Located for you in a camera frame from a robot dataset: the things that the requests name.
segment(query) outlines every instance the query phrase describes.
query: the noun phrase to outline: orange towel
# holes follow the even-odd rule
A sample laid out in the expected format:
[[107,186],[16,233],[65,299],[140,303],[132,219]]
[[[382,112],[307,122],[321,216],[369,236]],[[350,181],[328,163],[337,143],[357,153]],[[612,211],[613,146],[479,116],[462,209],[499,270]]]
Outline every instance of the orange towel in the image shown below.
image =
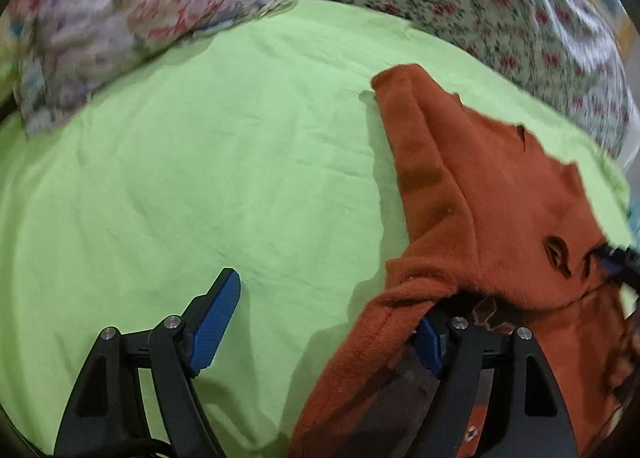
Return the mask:
[[372,86],[410,244],[387,263],[386,290],[366,305],[322,372],[289,457],[338,454],[418,321],[461,290],[522,310],[583,453],[617,407],[604,375],[624,325],[617,287],[603,284],[588,255],[604,237],[577,167],[546,156],[523,127],[466,108],[417,65],[386,70]]

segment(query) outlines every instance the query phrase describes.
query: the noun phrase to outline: floral pillow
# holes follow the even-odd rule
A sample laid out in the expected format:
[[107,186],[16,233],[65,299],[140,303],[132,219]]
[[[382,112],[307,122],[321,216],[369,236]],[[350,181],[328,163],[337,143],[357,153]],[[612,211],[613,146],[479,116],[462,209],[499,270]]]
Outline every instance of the floral pillow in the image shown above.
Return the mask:
[[213,33],[283,0],[11,0],[15,96],[28,132],[67,121],[98,88],[185,34]]

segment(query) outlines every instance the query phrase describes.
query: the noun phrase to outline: black cable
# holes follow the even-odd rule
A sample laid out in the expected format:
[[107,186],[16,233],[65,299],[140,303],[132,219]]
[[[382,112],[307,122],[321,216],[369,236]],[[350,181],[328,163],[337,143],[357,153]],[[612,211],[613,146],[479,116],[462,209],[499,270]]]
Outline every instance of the black cable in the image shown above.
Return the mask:
[[136,438],[105,445],[95,451],[87,451],[73,456],[55,455],[50,458],[134,458],[144,455],[152,455],[154,457],[162,455],[167,458],[176,458],[174,449],[167,442],[156,440],[155,438]]

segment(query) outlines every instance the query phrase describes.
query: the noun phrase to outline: orange fleece cloth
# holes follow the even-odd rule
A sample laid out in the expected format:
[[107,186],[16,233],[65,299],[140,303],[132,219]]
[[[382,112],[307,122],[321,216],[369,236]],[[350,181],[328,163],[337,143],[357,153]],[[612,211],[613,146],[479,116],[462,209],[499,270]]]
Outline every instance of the orange fleece cloth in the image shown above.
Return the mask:
[[577,167],[549,158],[522,126],[463,106],[418,65],[386,70],[372,86],[410,244],[387,262],[385,291],[319,377],[289,457],[339,454],[420,319],[461,290],[523,310],[584,453],[617,407],[605,374],[624,322],[618,288],[590,262],[605,239]]

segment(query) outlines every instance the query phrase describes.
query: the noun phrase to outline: bed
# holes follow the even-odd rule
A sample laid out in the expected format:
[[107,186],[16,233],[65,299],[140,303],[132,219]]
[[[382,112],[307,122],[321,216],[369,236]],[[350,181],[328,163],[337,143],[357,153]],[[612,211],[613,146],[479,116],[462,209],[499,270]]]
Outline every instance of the bed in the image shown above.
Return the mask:
[[2,124],[0,402],[19,430],[50,451],[95,334],[145,329],[232,266],[242,298],[196,389],[229,456],[284,456],[314,381],[407,244],[369,84],[405,62],[575,160],[607,237],[629,243],[623,173],[568,120],[400,18],[299,1],[169,50],[53,134],[26,140],[17,115]]
[[[6,15],[0,18],[0,90],[14,85],[30,133],[65,124],[87,96],[114,75],[105,78],[96,72],[116,63],[115,59],[122,59],[123,70],[126,69],[133,61],[130,54],[134,64],[140,62],[140,51],[156,51],[155,34],[164,34],[171,28],[159,28],[159,22],[152,22],[155,18],[151,17],[150,7],[145,7],[147,10],[140,7],[132,8],[131,16],[135,17],[127,20],[133,21],[127,21],[127,26],[113,34],[114,26],[121,21],[112,14],[123,11],[123,0],[113,0],[114,12],[97,19],[91,16],[101,12],[103,0],[95,0],[95,5],[94,0],[69,0],[73,1],[69,8],[84,8],[84,14],[74,10],[66,13],[67,7],[55,1],[13,0],[12,18],[9,20]],[[132,1],[124,1],[125,8],[129,8]],[[163,6],[181,5],[176,1],[180,0],[163,0]],[[638,111],[621,60],[629,49],[627,36],[633,27],[620,2],[616,6],[609,0],[329,1],[404,17],[429,34],[468,51],[583,128],[613,158],[620,158],[623,167],[636,152],[628,146],[638,144],[634,142],[638,136],[629,134],[638,125]],[[140,0],[141,5],[149,2]],[[33,8],[39,8],[35,15]],[[177,10],[172,8],[170,14]],[[29,24],[34,19],[45,19],[51,26],[34,28]],[[73,24],[80,21],[83,26],[76,25],[74,29]],[[104,30],[99,30],[103,23]],[[93,42],[82,48],[80,45],[86,40],[84,30],[94,29]],[[111,34],[108,41],[114,42],[114,48],[128,41],[132,41],[132,48],[113,54],[103,48],[107,39],[101,34]],[[142,36],[142,45],[130,36]],[[70,37],[80,44],[61,46]],[[77,51],[82,51],[81,58]],[[82,66],[80,73],[76,73],[77,66]],[[41,80],[41,71],[46,82]]]

